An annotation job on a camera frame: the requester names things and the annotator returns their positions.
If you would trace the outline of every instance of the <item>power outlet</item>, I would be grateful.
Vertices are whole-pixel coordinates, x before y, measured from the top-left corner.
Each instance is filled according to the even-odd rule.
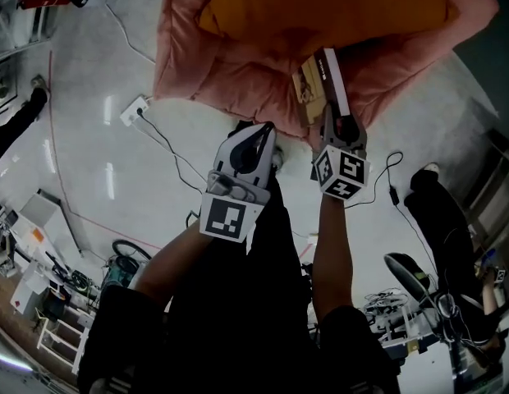
[[[149,104],[145,101],[143,96],[139,96],[125,111],[123,111],[123,114],[120,116],[123,124],[127,127],[132,126],[132,123],[140,118],[137,113],[140,108],[142,113],[149,109]]]

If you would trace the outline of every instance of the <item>forearm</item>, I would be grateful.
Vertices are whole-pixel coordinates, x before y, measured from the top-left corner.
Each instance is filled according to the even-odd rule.
[[[352,280],[344,203],[325,195],[320,206],[319,243],[313,264],[313,302],[319,323],[335,308],[352,305]]]
[[[483,285],[483,309],[484,315],[490,315],[498,308],[498,302],[495,299],[494,283],[485,282]]]
[[[199,221],[193,223],[150,260],[135,289],[165,307],[212,240],[199,233]]]

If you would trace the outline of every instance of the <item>white floor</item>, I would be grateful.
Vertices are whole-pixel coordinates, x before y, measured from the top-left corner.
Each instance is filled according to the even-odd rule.
[[[118,0],[113,7],[131,42],[152,57],[160,3]],[[179,181],[165,150],[120,121],[121,112],[139,94],[151,95],[154,66],[126,46],[105,8],[67,8],[52,45],[23,55],[26,97],[32,76],[49,78],[50,58],[52,120],[47,106],[0,162],[0,197],[21,208],[41,188],[66,202],[81,248],[96,255],[85,252],[84,271],[100,281],[102,259],[112,255],[114,239],[141,241],[154,254],[185,228],[190,210],[199,210],[199,195]],[[482,134],[495,120],[490,112],[493,107],[485,93],[455,55],[437,63],[369,129],[370,185],[355,201],[373,197],[374,179],[394,150],[405,155],[391,170],[392,184],[402,198],[408,194],[411,175],[432,161],[441,166],[443,183],[460,195],[486,147]],[[184,100],[153,101],[145,115],[202,174],[211,168],[219,144],[234,125],[213,108]],[[45,140],[55,149],[52,166],[45,157]],[[294,231],[307,236],[318,230],[320,201],[317,184],[309,180],[311,152],[283,137],[280,144],[287,156],[278,178],[284,200]],[[108,163],[113,168],[114,199],[109,198]],[[203,186],[188,167],[181,168],[187,180]],[[355,305],[361,306],[369,293],[398,286],[383,262],[387,253],[409,254],[425,271],[432,271],[417,236],[392,206],[385,177],[378,183],[377,201],[348,210],[347,221]],[[301,236],[295,235],[295,243],[298,253],[307,246]],[[311,261],[313,252],[302,260]]]

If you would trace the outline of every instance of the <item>pillow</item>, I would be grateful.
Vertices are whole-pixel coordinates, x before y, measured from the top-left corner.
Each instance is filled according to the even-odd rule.
[[[210,0],[197,21],[264,51],[308,57],[322,47],[431,30],[457,15],[448,0]]]

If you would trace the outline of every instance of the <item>black pants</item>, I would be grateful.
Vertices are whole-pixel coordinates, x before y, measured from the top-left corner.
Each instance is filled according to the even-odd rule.
[[[47,100],[47,94],[44,90],[34,89],[30,101],[7,124],[0,127],[0,159],[17,138],[34,122],[43,110]]]
[[[411,178],[414,191],[404,201],[433,251],[441,290],[478,298],[474,249],[466,219],[452,196],[438,183],[438,174],[418,171]]]
[[[201,355],[202,345],[216,337],[227,339],[228,348],[238,340],[238,348],[250,351],[267,345],[269,334],[289,349],[308,339],[308,290],[274,174],[268,190],[251,251],[246,254],[245,242],[213,240],[173,296],[169,334],[188,355],[191,346]]]

